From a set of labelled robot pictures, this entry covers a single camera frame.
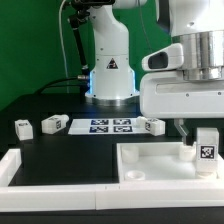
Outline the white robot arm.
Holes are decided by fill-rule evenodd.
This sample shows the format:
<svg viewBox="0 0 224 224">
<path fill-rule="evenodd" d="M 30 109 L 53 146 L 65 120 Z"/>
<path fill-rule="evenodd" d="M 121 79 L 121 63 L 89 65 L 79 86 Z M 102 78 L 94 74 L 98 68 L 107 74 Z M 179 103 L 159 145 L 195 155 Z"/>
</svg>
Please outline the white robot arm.
<svg viewBox="0 0 224 224">
<path fill-rule="evenodd" d="M 224 0 L 155 0 L 157 23 L 172 43 L 142 59 L 146 75 L 136 91 L 128 30 L 113 11 L 146 2 L 72 0 L 94 31 L 95 67 L 86 98 L 119 105 L 137 96 L 144 116 L 172 119 L 186 136 L 188 118 L 224 118 Z"/>
</svg>

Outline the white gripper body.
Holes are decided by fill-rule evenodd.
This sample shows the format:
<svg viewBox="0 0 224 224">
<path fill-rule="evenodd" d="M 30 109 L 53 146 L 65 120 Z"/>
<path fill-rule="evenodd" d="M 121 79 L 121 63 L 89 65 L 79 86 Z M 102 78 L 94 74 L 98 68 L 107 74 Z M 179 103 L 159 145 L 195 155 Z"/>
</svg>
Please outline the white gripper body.
<svg viewBox="0 0 224 224">
<path fill-rule="evenodd" d="M 140 111 L 148 118 L 224 118 L 224 80 L 189 82 L 178 71 L 146 74 Z"/>
</svg>

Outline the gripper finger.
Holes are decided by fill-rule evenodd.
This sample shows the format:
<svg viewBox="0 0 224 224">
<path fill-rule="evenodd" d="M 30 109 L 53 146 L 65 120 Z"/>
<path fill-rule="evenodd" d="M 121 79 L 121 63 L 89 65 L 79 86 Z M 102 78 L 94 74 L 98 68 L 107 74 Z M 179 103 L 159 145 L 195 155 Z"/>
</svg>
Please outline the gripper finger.
<svg viewBox="0 0 224 224">
<path fill-rule="evenodd" d="M 174 126 L 176 127 L 179 134 L 182 136 L 183 144 L 186 145 L 189 131 L 187 127 L 185 126 L 185 121 L 181 118 L 176 118 L 174 120 Z"/>
</svg>

